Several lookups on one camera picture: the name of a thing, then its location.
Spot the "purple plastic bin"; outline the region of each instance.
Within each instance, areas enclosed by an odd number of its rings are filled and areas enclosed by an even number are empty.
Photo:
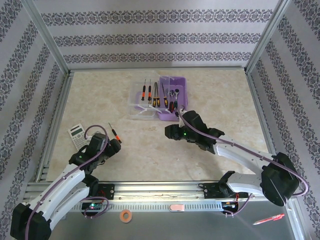
[[[170,81],[170,89],[171,90],[175,90],[175,89],[179,89],[179,94],[178,94],[178,108],[181,105],[184,105],[185,109],[187,109],[188,107],[188,96],[187,96],[187,79],[183,76],[170,76],[169,79],[167,76],[164,77],[160,77],[159,78],[159,97],[160,100],[164,100],[164,93],[161,90],[161,83],[163,83],[164,85],[168,85],[168,81]],[[167,96],[167,100],[168,100],[168,104],[170,104],[171,101],[171,97],[170,95]],[[175,114],[176,111],[173,111],[173,113],[171,112],[167,112],[167,111],[162,111],[162,113],[157,112],[158,117],[161,121],[179,121],[179,119],[176,117]]]

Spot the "pliers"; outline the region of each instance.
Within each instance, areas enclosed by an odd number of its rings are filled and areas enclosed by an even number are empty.
[[[158,83],[155,82],[153,85],[154,88],[154,95],[153,95],[153,103],[152,103],[152,107],[156,107],[156,105],[158,106],[158,108],[160,107],[160,97],[159,97],[159,90],[158,90]]]

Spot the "calculator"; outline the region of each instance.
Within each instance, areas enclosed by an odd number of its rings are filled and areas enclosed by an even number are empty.
[[[85,129],[82,127],[81,123],[70,128],[68,133],[78,151],[90,142],[89,139],[85,139]]]

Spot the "red pen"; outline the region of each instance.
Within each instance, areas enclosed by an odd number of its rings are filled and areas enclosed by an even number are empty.
[[[279,215],[275,215],[275,216],[272,216],[272,217],[269,217],[269,218],[266,218],[266,219],[262,219],[262,220],[256,221],[253,225],[263,224],[263,223],[269,222],[271,220],[276,221],[276,220],[282,219],[282,217],[284,217],[284,216],[285,216],[285,214],[281,213]]]

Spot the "cable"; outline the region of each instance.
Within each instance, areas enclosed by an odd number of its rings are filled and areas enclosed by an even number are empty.
[[[239,144],[237,144],[237,143],[234,143],[234,142],[232,142],[232,141],[227,141],[227,140],[224,140],[224,139],[220,139],[220,138],[218,138],[218,137],[211,136],[211,135],[206,134],[206,133],[204,133],[204,132],[202,132],[202,131],[199,131],[198,129],[196,129],[196,128],[194,128],[193,126],[191,126],[191,124],[188,123],[188,122],[184,119],[184,117],[182,116],[180,110],[181,110],[181,107],[180,107],[180,109],[179,109],[177,112],[178,112],[179,117],[181,118],[181,120],[184,122],[185,125],[187,125],[191,130],[195,131],[196,133],[198,133],[198,134],[200,134],[200,135],[202,135],[202,136],[205,136],[205,137],[207,137],[207,138],[214,139],[214,140],[223,142],[223,143],[225,143],[225,144],[229,144],[229,145],[238,147],[239,149],[241,149],[241,150],[243,150],[243,151],[245,151],[245,152],[247,152],[247,153],[249,153],[249,154],[252,154],[252,155],[255,156],[255,157],[258,157],[258,158],[260,158],[260,159],[262,159],[262,160],[266,160],[267,162],[269,162],[269,163],[271,163],[271,164],[274,164],[274,165],[276,165],[277,167],[286,170],[286,171],[289,172],[290,174],[292,174],[292,175],[296,176],[298,179],[300,179],[301,182],[304,184],[305,189],[304,189],[304,191],[299,192],[299,193],[295,193],[295,194],[293,194],[292,196],[298,197],[298,196],[305,195],[305,194],[308,192],[309,186],[308,186],[307,181],[306,181],[302,176],[300,176],[298,173],[296,173],[295,171],[291,170],[290,168],[288,168],[288,167],[286,167],[286,166],[281,165],[280,163],[278,163],[278,162],[276,162],[276,161],[273,161],[272,159],[269,159],[269,158],[267,158],[267,157],[265,157],[265,156],[262,156],[262,155],[260,155],[260,154],[258,154],[258,153],[256,153],[256,152],[254,152],[254,151],[251,151],[251,150],[249,150],[249,149],[245,148],[244,146],[241,146],[241,145],[239,145]]]
[[[106,198],[106,197],[104,197],[104,196],[91,196],[91,197],[86,197],[86,198],[82,199],[81,201],[84,201],[84,200],[93,200],[93,199],[102,199],[102,201],[103,201],[103,200],[106,200],[105,209],[103,209],[101,212],[97,213],[97,214],[94,215],[94,216],[88,216],[88,215],[86,215],[86,212],[89,210],[89,207],[88,207],[88,208],[86,208],[86,209],[84,210],[84,213],[83,213],[85,218],[95,219],[95,218],[101,216],[102,214],[104,214],[104,213],[107,211],[108,207],[109,207],[109,200],[108,200],[108,198]]]
[[[66,175],[62,176],[44,195],[43,197],[40,199],[40,201],[36,204],[36,206],[34,207],[34,209],[32,210],[29,219],[26,223],[26,227],[25,227],[25,234],[24,234],[24,240],[28,240],[28,236],[29,236],[29,228],[30,228],[30,222],[32,217],[34,216],[34,214],[36,213],[36,211],[38,210],[38,208],[41,206],[41,204],[44,202],[44,200],[46,199],[46,197],[60,184],[62,183],[64,180],[66,180],[71,174],[73,174],[75,171],[79,170],[80,168],[82,168],[83,166],[91,163],[94,159],[96,159],[97,157],[100,156],[100,154],[103,153],[103,151],[105,150],[105,148],[108,145],[108,134],[106,129],[103,126],[100,125],[91,125],[90,127],[88,127],[85,132],[84,132],[84,138],[87,139],[87,132],[89,129],[93,128],[93,127],[99,127],[104,131],[105,134],[105,142],[104,145],[102,147],[102,149],[92,158],[90,158],[88,161],[84,162],[83,164],[81,164],[80,166],[74,168],[73,170],[71,170],[70,172],[68,172]]]
[[[229,210],[225,210],[225,209],[223,209],[223,211],[224,212],[226,212],[226,213],[229,213],[229,214],[227,214],[227,216],[235,216],[235,215],[237,215],[238,213],[240,213],[244,208],[245,208],[245,206],[248,204],[248,202],[249,202],[249,199],[251,198],[253,196],[253,194],[251,193],[249,196],[248,196],[248,198],[247,198],[247,200],[244,202],[244,204],[240,207],[240,209],[238,209],[238,211],[236,211],[236,212],[232,212],[232,211],[229,211]]]

